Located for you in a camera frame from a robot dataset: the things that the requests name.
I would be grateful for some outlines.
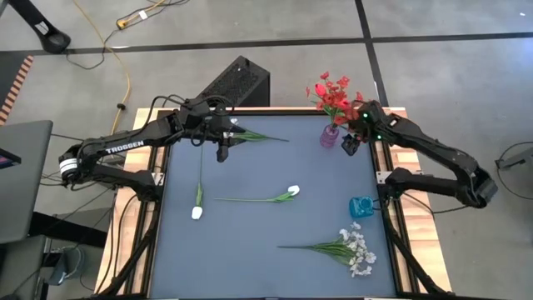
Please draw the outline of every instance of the white flower bouquet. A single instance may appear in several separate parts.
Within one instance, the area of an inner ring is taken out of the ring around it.
[[[368,251],[364,236],[357,231],[361,230],[361,225],[354,222],[350,227],[350,231],[341,229],[339,238],[333,242],[311,246],[279,246],[279,248],[307,249],[324,253],[337,262],[348,266],[352,277],[356,275],[368,276],[372,271],[370,265],[376,262],[376,255]]]

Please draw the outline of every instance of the tripod leg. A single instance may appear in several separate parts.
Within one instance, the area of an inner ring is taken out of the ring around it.
[[[70,44],[70,37],[55,28],[30,0],[9,0],[9,4],[37,34],[44,51],[59,54]]]

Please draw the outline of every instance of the flower stem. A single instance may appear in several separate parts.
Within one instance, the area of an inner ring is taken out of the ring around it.
[[[237,199],[237,198],[215,198],[215,200],[243,201],[243,202],[274,202],[274,199]]]

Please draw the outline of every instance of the dark blue tabletop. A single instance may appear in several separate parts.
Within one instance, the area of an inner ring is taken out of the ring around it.
[[[340,145],[323,148],[323,116],[238,117],[252,131],[290,142],[204,145],[203,216],[191,219],[200,148],[173,146],[157,237],[151,298],[312,298],[393,296],[394,283],[379,213],[359,220],[377,255],[372,275],[351,277],[348,267],[306,250],[280,249],[331,241],[349,228],[348,202],[377,198],[368,146],[349,157]],[[300,186],[293,202],[225,202],[213,198],[271,198]]]

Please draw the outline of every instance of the black stand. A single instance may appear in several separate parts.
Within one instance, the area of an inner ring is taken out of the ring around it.
[[[32,237],[41,234],[49,238],[83,243],[98,248],[105,247],[107,238],[106,232],[77,225],[69,221],[60,221],[56,217],[51,217],[40,212],[33,212],[28,235]]]
[[[44,51],[59,54],[70,44],[70,37],[55,28],[30,0],[8,0],[8,2],[37,34]]]

